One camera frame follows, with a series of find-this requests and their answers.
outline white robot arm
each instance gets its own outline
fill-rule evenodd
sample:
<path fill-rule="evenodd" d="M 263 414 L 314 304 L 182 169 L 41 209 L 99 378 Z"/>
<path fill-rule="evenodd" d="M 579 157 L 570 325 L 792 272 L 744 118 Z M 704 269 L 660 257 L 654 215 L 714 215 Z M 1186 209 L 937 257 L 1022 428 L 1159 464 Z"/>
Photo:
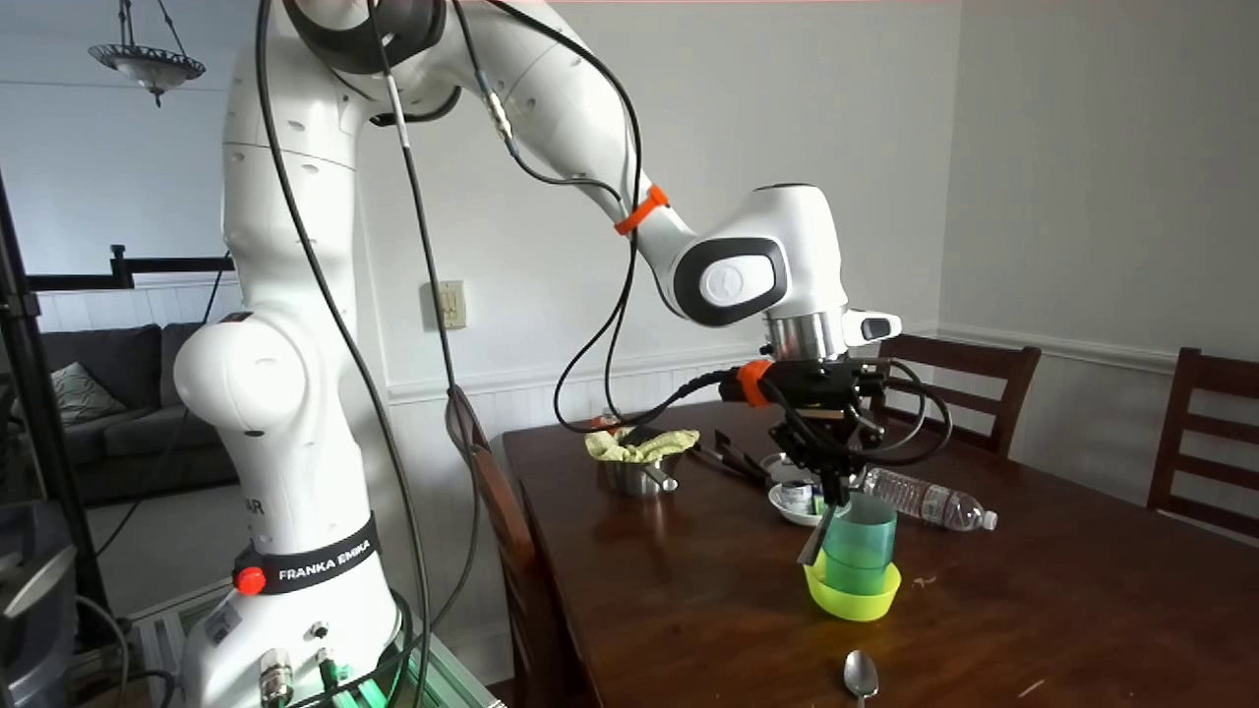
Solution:
<path fill-rule="evenodd" d="M 222 127 L 222 231 L 246 315 L 201 325 L 178 357 L 178 388 L 215 425 L 251 510 L 230 598 L 194 628 L 197 703 L 301 699 L 322 691 L 327 665 L 360 677 L 396 643 L 343 405 L 364 118 L 419 113 L 453 88 L 489 97 L 506 142 L 638 235 L 677 315 L 704 325 L 767 315 L 782 363 L 824 365 L 900 329 L 894 315 L 844 311 L 815 186 L 754 189 L 725 228 L 693 231 L 639 175 L 620 93 L 542 0 L 263 0 L 263 15 L 276 15 L 259 36 L 267 63 L 241 68 Z"/>

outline chair back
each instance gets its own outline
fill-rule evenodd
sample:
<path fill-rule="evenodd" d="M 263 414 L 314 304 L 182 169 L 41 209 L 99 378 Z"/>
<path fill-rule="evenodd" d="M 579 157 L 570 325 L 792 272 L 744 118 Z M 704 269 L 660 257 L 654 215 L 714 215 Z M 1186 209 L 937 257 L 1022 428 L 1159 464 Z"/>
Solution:
<path fill-rule="evenodd" d="M 1038 348 L 1008 352 L 900 334 L 881 344 L 878 355 L 883 363 L 906 363 L 921 378 L 921 386 L 948 405 L 950 435 L 996 450 L 997 455 L 1012 452 L 1022 397 L 1038 365 Z M 894 421 L 914 421 L 914 383 L 894 372 L 883 388 L 887 395 L 878 403 L 878 411 Z"/>
<path fill-rule="evenodd" d="M 521 703 L 521 708 L 583 703 L 586 671 L 570 644 L 557 593 L 552 584 L 552 567 L 535 542 L 520 488 L 499 468 L 472 414 L 472 403 L 460 388 L 453 388 L 449 397 L 443 425 L 495 527 L 499 576 L 504 576 L 506 622 L 511 622 L 511 662 L 514 662 L 511 703 Z"/>
<path fill-rule="evenodd" d="M 1182 348 L 1154 464 L 1148 509 L 1259 538 L 1255 446 L 1259 363 L 1211 357 Z"/>

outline wooden table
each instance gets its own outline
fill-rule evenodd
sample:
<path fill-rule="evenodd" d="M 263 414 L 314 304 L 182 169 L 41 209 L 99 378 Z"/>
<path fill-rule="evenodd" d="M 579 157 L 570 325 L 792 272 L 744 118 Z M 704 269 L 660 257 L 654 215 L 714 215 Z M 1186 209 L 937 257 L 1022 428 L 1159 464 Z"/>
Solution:
<path fill-rule="evenodd" d="M 704 405 L 660 425 L 771 452 L 776 414 Z M 583 439 L 506 434 L 599 703 L 849 703 L 844 649 L 878 703 L 1259 703 L 1259 552 L 948 446 L 914 472 L 997 510 L 996 535 L 900 522 L 887 616 L 824 616 L 798 588 L 806 530 L 684 460 L 680 492 L 616 498 Z"/>

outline clear plastic cup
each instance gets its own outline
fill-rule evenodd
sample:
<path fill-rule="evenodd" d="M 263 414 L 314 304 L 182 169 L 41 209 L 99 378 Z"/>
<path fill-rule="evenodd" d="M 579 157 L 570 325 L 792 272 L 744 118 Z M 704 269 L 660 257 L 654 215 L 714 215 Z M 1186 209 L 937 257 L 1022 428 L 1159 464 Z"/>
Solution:
<path fill-rule="evenodd" d="M 895 552 L 895 509 L 881 497 L 857 492 L 828 517 L 820 552 L 824 588 L 844 593 L 881 593 Z"/>

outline spoon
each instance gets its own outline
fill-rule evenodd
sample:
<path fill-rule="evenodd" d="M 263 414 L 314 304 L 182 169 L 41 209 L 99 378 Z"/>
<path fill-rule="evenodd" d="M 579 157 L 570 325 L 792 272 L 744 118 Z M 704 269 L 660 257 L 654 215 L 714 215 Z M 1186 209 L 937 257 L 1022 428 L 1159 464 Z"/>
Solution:
<path fill-rule="evenodd" d="M 853 691 L 857 708 L 878 696 L 878 667 L 866 649 L 840 658 L 840 683 Z"/>

